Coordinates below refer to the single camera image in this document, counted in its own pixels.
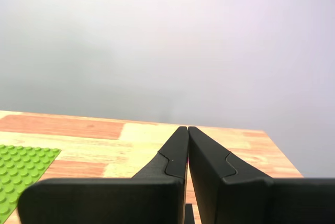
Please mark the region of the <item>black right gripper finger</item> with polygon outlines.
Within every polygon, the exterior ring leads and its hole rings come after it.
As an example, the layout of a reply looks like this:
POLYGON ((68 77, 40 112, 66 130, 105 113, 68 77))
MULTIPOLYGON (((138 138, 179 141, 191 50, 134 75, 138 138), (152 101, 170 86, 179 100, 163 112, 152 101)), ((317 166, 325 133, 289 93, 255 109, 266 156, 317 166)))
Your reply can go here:
POLYGON ((202 223, 334 223, 334 179, 272 178, 198 128, 188 132, 202 223))
POLYGON ((18 200, 21 223, 188 223, 189 135, 179 127, 131 178, 53 178, 18 200))

